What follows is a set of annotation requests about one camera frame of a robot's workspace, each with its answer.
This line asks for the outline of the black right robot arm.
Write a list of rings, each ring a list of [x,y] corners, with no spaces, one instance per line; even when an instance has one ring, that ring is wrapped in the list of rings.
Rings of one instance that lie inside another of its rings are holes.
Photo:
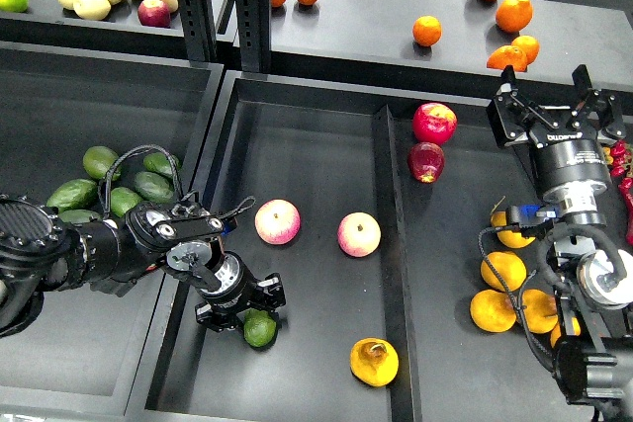
[[[632,418],[632,257],[606,234],[596,196],[611,184],[603,147],[625,135],[614,91],[573,72],[574,105],[542,106],[522,95],[506,66],[487,107],[499,147],[528,148],[537,205],[512,206],[505,229],[535,240],[536,274],[554,293],[561,336],[553,350],[525,332],[532,353],[570,404],[594,420]]]

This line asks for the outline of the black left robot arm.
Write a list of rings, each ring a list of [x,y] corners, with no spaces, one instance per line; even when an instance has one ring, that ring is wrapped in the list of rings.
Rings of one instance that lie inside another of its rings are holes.
[[[118,166],[149,151],[168,161],[175,202],[142,202],[124,216],[111,218],[111,186]],[[223,237],[235,229],[236,217],[253,205],[253,198],[225,213],[207,211],[197,192],[183,192],[173,156],[154,144],[118,158],[100,181],[98,197],[103,217],[72,224],[61,220],[56,208],[2,195],[2,336],[30,326],[47,292],[89,285],[95,292],[123,296],[156,270],[196,290],[203,300],[196,307],[196,320],[216,332],[242,326],[240,315],[250,308],[274,315],[285,305],[278,274],[258,280],[237,254],[223,248]]]

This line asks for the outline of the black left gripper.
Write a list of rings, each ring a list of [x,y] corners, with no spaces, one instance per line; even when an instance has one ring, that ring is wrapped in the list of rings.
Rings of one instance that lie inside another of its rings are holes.
[[[278,309],[286,305],[286,296],[279,273],[272,273],[257,281],[243,260],[235,253],[226,253],[213,267],[205,265],[197,270],[203,280],[198,290],[204,303],[195,306],[198,324],[221,333],[243,331],[240,315],[253,309],[265,311],[276,322]]]

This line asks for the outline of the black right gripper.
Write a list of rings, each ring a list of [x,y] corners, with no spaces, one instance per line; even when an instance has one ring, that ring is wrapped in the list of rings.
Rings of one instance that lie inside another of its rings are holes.
[[[572,134],[566,140],[544,144],[549,115],[519,92],[511,65],[503,69],[500,79],[499,89],[486,108],[489,123],[499,148],[531,145],[529,158],[536,195],[553,198],[558,190],[574,183],[590,186],[596,196],[604,193],[611,178],[599,143]],[[595,113],[598,136],[614,141],[623,139],[621,101],[615,92],[595,89],[584,64],[573,71],[572,79],[580,101],[571,107],[569,125],[580,130]]]

